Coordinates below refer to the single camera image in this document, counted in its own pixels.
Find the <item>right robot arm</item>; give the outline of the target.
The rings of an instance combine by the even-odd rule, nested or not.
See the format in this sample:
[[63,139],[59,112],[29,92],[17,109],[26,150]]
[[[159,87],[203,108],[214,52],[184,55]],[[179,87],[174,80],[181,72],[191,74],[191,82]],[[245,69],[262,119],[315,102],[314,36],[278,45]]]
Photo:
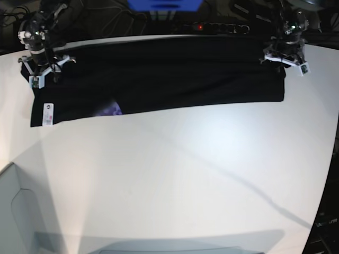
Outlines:
[[54,82],[58,82],[63,65],[76,61],[69,55],[61,57],[55,54],[51,34],[69,4],[70,1],[41,1],[38,11],[20,25],[17,36],[30,55],[19,58],[18,62],[23,63],[29,72],[32,88],[44,88],[45,78],[50,73]]

